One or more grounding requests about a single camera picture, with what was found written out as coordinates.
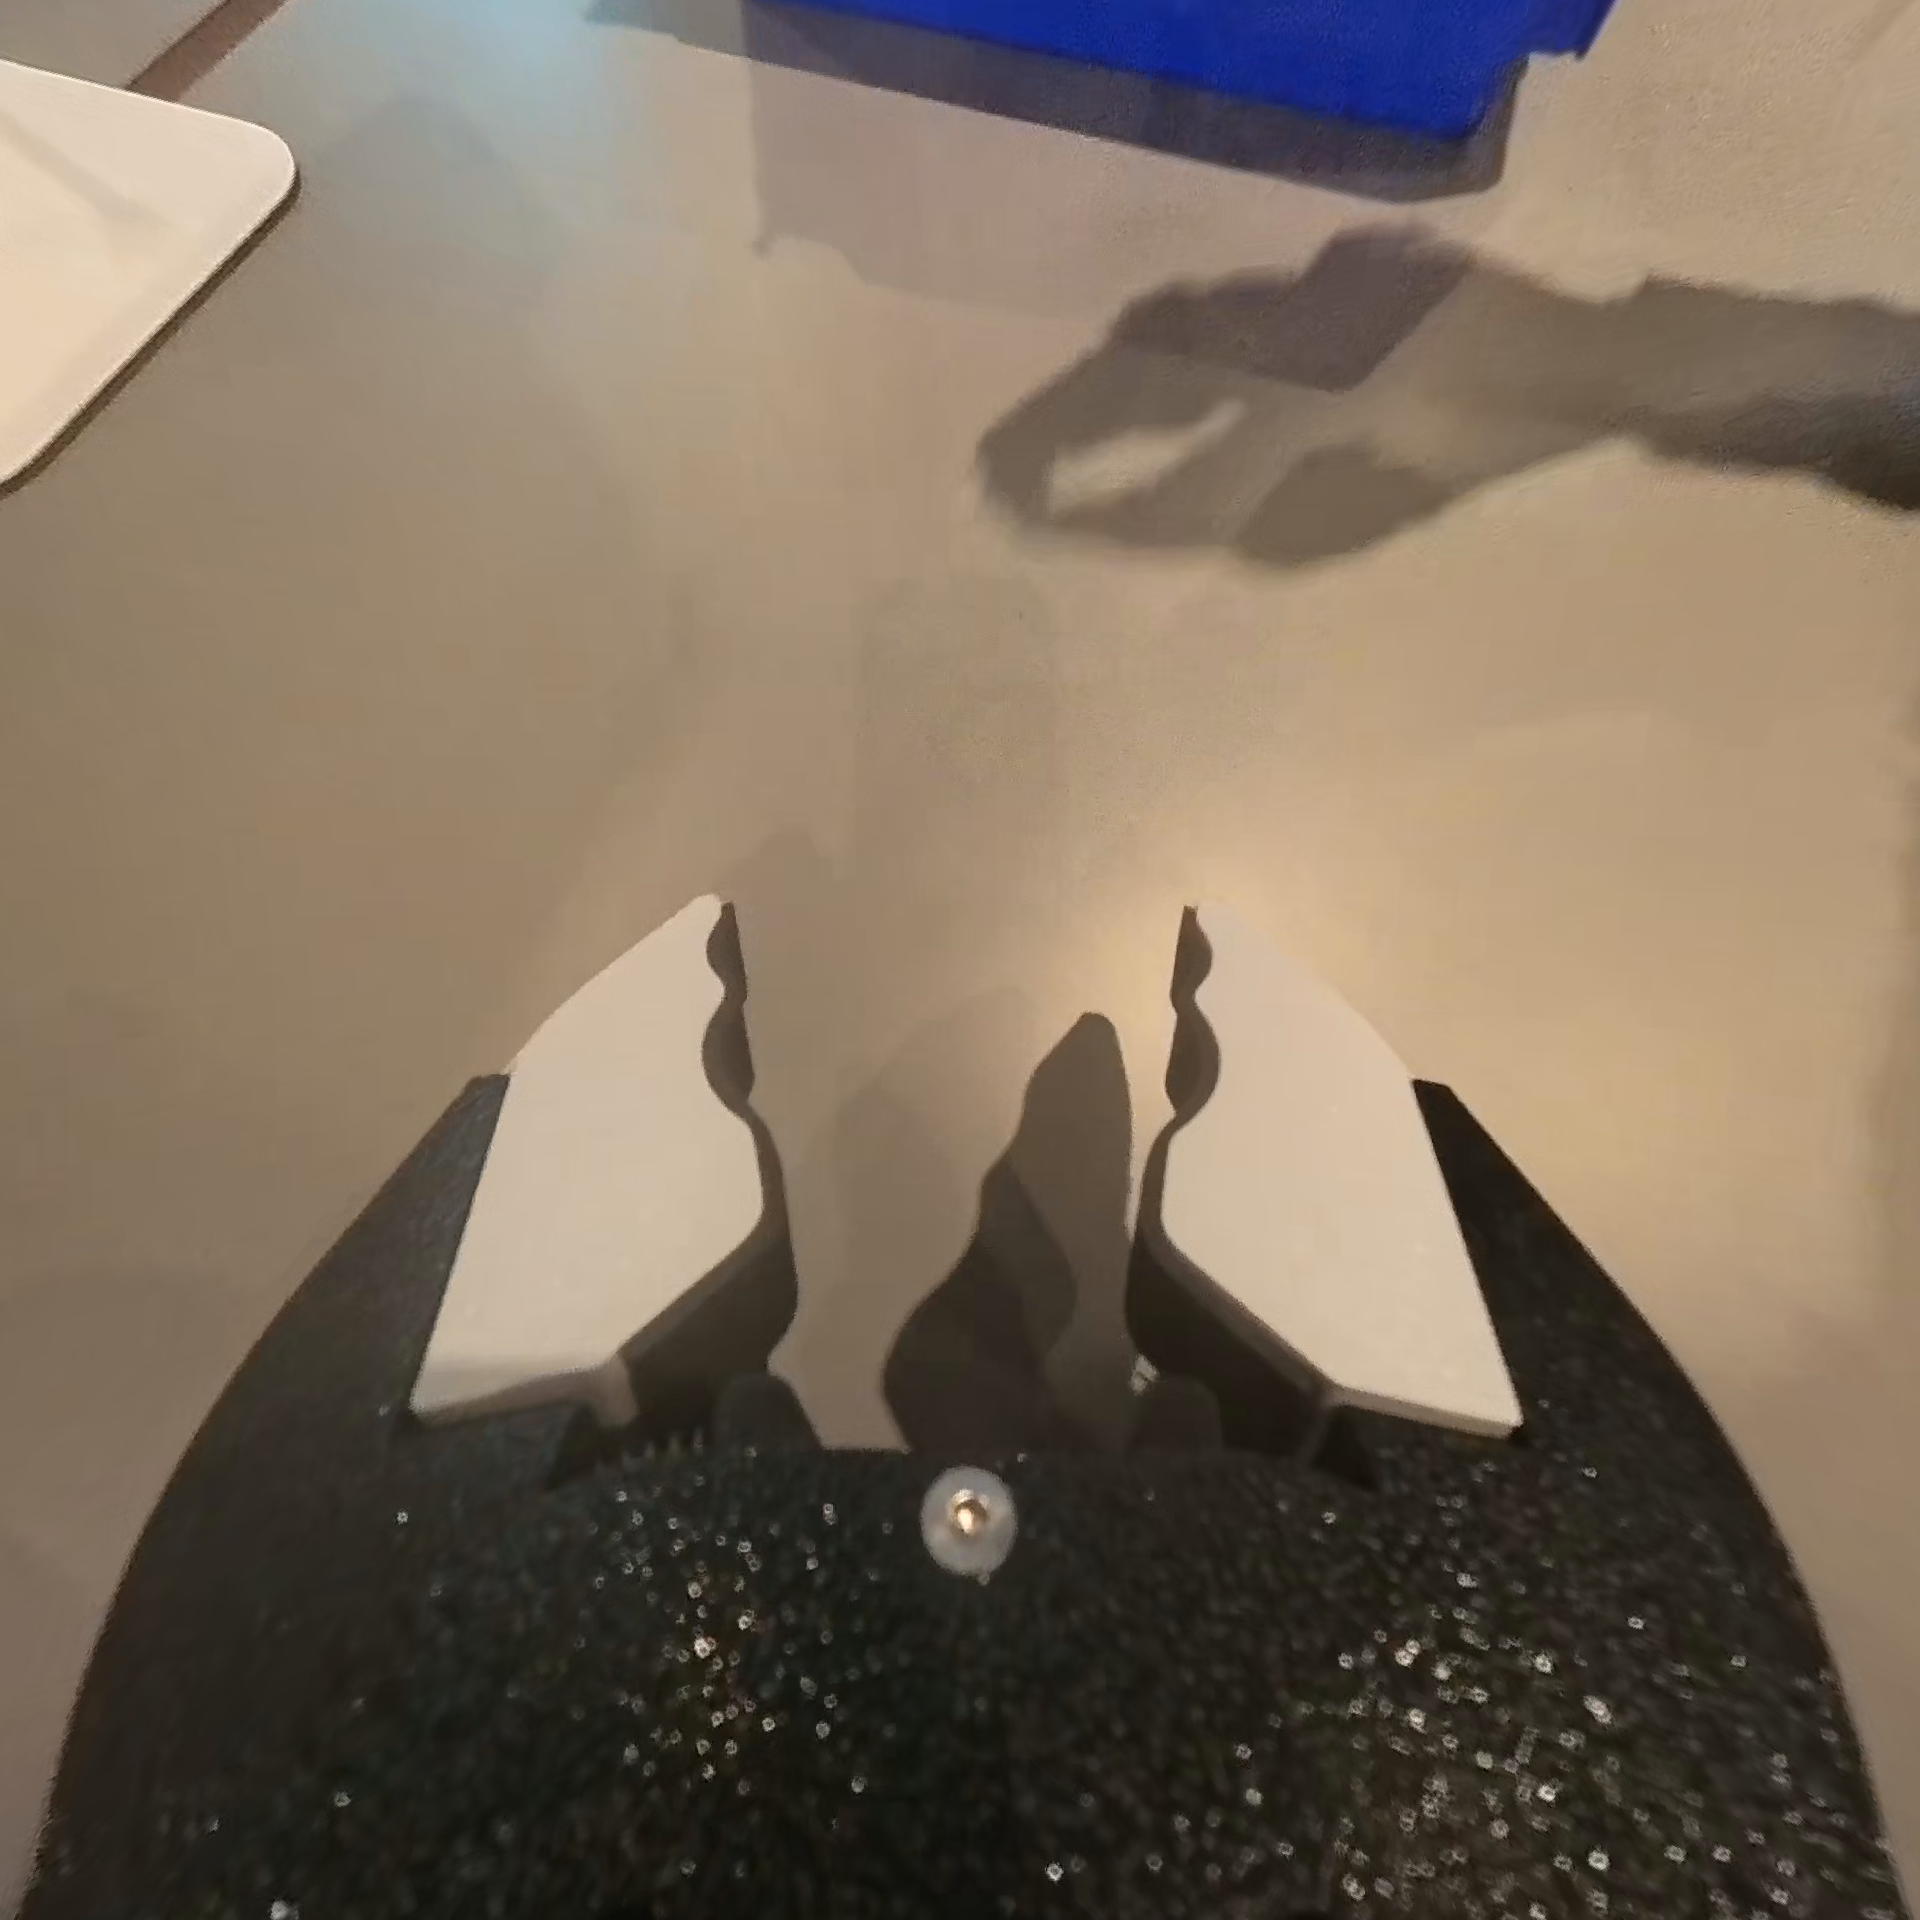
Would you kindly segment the blue plastic bin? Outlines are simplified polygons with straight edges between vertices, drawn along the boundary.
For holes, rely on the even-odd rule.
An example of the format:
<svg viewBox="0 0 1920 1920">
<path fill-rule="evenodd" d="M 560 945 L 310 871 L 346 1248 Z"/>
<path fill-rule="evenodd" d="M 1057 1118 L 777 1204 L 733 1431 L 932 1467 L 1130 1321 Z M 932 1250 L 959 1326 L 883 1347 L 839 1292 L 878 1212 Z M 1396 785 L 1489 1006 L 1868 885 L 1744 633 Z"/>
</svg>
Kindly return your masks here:
<svg viewBox="0 0 1920 1920">
<path fill-rule="evenodd" d="M 815 3 L 813 10 L 1410 135 L 1474 135 L 1532 58 L 1581 58 L 1610 3 Z"/>
</svg>

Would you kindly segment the white tray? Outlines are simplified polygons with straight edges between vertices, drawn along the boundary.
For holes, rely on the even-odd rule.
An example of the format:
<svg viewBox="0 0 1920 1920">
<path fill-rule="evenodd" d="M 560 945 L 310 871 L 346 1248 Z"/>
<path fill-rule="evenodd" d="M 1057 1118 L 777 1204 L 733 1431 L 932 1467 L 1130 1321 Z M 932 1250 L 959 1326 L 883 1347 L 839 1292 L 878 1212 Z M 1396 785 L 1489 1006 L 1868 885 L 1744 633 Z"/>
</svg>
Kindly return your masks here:
<svg viewBox="0 0 1920 1920">
<path fill-rule="evenodd" d="M 2 484 L 33 471 L 292 199 L 244 119 L 2 63 Z"/>
</svg>

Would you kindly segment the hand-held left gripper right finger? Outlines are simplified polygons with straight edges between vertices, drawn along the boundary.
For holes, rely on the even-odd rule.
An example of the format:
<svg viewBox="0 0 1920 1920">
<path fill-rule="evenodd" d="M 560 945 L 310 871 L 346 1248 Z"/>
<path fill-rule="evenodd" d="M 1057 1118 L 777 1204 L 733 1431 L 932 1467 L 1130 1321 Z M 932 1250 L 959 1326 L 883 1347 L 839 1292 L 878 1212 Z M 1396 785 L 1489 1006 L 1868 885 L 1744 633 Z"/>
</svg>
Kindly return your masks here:
<svg viewBox="0 0 1920 1920">
<path fill-rule="evenodd" d="M 1522 1397 L 1401 1058 L 1213 900 L 1181 913 L 1169 1004 L 1126 1295 L 1141 1358 L 1203 1380 L 1232 1443 L 1338 1413 L 1513 1439 Z"/>
</svg>

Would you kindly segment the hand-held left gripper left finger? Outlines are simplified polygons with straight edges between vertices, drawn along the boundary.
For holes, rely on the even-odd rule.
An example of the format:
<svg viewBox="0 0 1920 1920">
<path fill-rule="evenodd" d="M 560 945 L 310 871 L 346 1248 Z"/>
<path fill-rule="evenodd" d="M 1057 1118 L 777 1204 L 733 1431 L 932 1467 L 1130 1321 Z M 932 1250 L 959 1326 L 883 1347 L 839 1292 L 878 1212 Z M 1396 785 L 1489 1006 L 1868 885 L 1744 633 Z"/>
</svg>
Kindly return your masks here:
<svg viewBox="0 0 1920 1920">
<path fill-rule="evenodd" d="M 755 1115 L 737 918 L 689 900 L 509 1067 L 412 1389 L 427 1426 L 536 1406 L 701 1429 L 798 1297 Z"/>
</svg>

